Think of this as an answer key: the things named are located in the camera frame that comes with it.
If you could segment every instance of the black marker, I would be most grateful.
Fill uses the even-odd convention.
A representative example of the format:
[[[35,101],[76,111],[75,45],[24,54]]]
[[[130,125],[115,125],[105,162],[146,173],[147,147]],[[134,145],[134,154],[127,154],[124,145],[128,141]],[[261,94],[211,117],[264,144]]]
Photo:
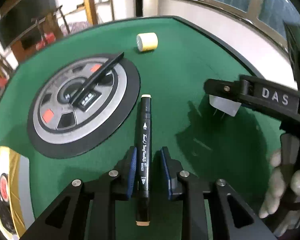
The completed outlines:
[[[151,165],[151,95],[141,96],[140,135],[138,140],[137,170],[138,199],[137,226],[149,226],[149,180]]]
[[[70,105],[79,104],[82,97],[86,97],[87,90],[91,87],[92,84],[97,83],[97,81],[101,80],[107,72],[112,70],[114,66],[122,60],[124,57],[124,52],[116,55],[114,58],[108,59],[105,63],[103,63],[98,71],[95,71],[76,91],[76,93],[71,96],[69,99]]]

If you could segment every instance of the window frame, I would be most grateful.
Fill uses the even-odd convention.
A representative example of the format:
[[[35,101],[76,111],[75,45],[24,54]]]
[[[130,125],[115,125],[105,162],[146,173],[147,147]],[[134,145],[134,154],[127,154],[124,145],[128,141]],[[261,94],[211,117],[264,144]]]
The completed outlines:
[[[261,12],[262,4],[264,0],[250,0],[248,11],[244,12],[237,9],[231,5],[219,2],[217,0],[189,0],[196,3],[208,6],[210,8],[216,9],[223,12],[231,17],[234,17],[247,25],[250,25],[254,29],[260,31],[264,36],[269,38],[274,42],[284,53],[288,53],[288,44],[286,39],[279,34],[276,30],[271,28],[269,25],[265,24],[259,20],[258,16]]]

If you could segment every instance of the metal screw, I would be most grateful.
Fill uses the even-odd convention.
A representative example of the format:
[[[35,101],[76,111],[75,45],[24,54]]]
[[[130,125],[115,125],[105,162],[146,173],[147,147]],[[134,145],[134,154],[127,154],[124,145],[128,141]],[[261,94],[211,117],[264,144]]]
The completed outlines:
[[[81,180],[79,179],[75,179],[74,181],[72,181],[72,186],[77,187],[81,185]]]
[[[118,174],[119,174],[119,172],[116,170],[109,171],[109,176],[111,176],[111,177],[116,177],[116,176],[118,176]]]
[[[182,177],[188,177],[190,173],[188,171],[180,171],[180,176]]]
[[[218,179],[217,184],[221,187],[225,186],[227,182],[224,179]]]

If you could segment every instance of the television screen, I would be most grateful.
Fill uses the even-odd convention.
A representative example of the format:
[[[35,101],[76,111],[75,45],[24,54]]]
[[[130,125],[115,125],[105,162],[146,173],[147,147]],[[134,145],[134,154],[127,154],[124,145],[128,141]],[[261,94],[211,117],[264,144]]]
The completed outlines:
[[[21,0],[0,19],[0,42],[5,49],[34,23],[33,18],[45,16],[55,9],[55,0]]]

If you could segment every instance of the gray wheel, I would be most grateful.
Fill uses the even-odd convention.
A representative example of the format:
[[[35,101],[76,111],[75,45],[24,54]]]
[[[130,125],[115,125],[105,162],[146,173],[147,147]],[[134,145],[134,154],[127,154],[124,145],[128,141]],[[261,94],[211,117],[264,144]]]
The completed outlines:
[[[112,71],[90,89],[82,100],[81,107],[69,104],[70,97],[108,59],[109,56],[96,56],[71,63],[53,75],[40,89],[29,112],[28,134],[30,138],[33,138],[31,141],[35,147],[39,143],[41,153],[46,152],[42,147],[42,142],[66,146],[99,129],[122,102],[128,85],[128,75],[125,69],[127,67],[133,73],[131,82],[137,82],[137,86],[132,84],[131,89],[136,87],[138,89],[137,95],[136,92],[132,95],[135,99],[130,108],[124,107],[125,112],[128,110],[124,119],[129,114],[137,99],[140,81],[135,66],[126,59],[117,63]],[[117,120],[111,124],[111,133],[123,120]]]

